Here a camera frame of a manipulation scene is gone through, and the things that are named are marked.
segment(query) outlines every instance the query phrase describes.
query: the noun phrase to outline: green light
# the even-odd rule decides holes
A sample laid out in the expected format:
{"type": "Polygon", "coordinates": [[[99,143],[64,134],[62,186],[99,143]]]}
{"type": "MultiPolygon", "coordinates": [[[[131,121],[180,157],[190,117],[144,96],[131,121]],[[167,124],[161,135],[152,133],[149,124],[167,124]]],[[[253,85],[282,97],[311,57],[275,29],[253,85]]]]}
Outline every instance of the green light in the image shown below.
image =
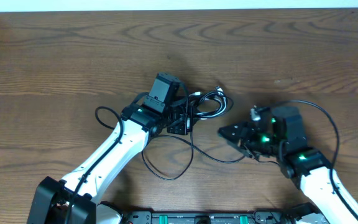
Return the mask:
{"type": "Polygon", "coordinates": [[[263,136],[262,137],[262,142],[268,142],[270,141],[270,138],[266,137],[266,136],[263,136]]]}

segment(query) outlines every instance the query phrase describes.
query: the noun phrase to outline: wooden table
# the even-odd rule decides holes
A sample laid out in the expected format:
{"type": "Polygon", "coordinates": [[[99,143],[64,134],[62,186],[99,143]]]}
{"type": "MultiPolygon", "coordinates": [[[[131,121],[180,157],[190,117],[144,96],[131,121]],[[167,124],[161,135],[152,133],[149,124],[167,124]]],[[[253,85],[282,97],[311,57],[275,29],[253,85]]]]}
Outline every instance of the wooden table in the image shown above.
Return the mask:
{"type": "MultiPolygon", "coordinates": [[[[160,71],[190,91],[220,85],[234,98],[230,114],[195,126],[195,144],[221,159],[239,153],[216,130],[247,119],[252,105],[323,106],[341,133],[336,170],[358,201],[358,9],[0,13],[0,223],[25,222],[39,182],[73,170],[109,136],[97,106],[121,111],[160,71]]],[[[310,144],[331,158],[328,120],[299,106],[310,144]]],[[[169,176],[190,158],[171,139],[151,142],[146,154],[169,176]]],[[[123,209],[244,211],[307,198],[274,164],[218,164],[196,153],[172,182],[136,156],[104,200],[123,209]]]]}

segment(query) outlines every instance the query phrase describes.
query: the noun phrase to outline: wood grain tabletop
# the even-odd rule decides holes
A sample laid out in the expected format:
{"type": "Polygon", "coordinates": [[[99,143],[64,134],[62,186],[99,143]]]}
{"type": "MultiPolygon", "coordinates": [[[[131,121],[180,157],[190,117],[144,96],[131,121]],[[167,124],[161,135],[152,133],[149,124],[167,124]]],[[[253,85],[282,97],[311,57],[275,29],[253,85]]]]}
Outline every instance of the wood grain tabletop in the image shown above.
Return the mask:
{"type": "MultiPolygon", "coordinates": [[[[151,89],[157,72],[190,91],[219,85],[234,99],[229,114],[194,129],[195,144],[220,159],[240,155],[216,131],[247,119],[251,106],[321,105],[341,135],[336,170],[358,201],[358,9],[0,13],[0,223],[24,223],[40,181],[60,179],[110,135],[95,120],[96,107],[121,111],[151,89]]],[[[310,144],[331,159],[328,120],[299,108],[310,144]]],[[[101,118],[116,123],[107,112],[101,118]]],[[[172,139],[152,141],[145,153],[169,177],[190,159],[189,147],[172,139]]],[[[183,212],[308,201],[274,164],[219,164],[197,152],[171,182],[135,156],[103,200],[183,212]]]]}

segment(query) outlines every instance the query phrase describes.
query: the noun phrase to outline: white backdrop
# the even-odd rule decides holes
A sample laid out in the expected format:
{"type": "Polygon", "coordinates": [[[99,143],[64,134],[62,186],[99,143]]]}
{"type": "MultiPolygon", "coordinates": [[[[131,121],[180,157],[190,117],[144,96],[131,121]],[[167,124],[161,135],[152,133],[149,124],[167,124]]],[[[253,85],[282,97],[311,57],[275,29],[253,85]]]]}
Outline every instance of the white backdrop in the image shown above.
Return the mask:
{"type": "Polygon", "coordinates": [[[0,12],[358,7],[358,0],[0,0],[0,12]]]}

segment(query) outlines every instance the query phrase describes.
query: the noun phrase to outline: white wall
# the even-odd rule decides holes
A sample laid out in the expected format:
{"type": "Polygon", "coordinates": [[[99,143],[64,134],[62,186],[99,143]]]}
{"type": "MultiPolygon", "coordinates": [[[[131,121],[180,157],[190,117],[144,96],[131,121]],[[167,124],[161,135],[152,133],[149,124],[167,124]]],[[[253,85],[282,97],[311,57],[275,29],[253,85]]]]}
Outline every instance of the white wall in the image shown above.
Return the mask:
{"type": "Polygon", "coordinates": [[[0,0],[0,12],[358,7],[358,0],[0,0]]]}

